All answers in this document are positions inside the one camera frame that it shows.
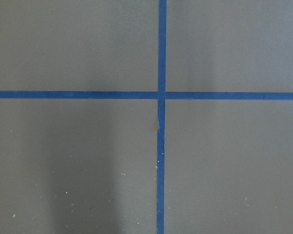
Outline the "brown paper table cover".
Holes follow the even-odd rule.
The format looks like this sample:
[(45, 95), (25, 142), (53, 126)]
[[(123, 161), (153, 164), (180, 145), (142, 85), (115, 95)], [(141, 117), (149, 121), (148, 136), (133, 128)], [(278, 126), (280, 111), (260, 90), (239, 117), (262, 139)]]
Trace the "brown paper table cover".
[[(0, 0), (0, 234), (156, 234), (156, 0)], [(293, 0), (167, 2), (165, 233), (293, 234)]]

